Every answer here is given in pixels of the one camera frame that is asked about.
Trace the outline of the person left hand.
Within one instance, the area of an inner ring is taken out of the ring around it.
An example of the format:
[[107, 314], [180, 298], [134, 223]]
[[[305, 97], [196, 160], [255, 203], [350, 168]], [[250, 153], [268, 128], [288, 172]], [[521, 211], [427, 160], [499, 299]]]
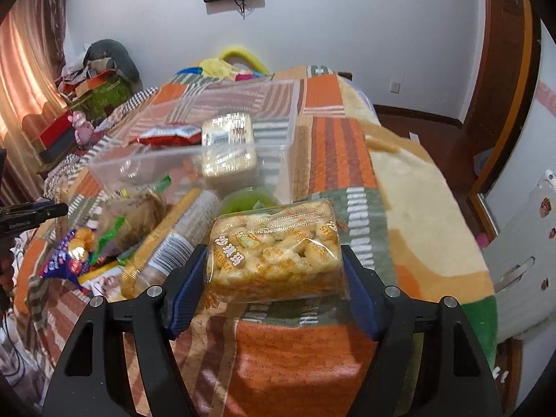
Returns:
[[14, 256], [11, 248], [2, 247], [0, 284], [7, 295], [9, 295], [13, 289], [13, 260]]

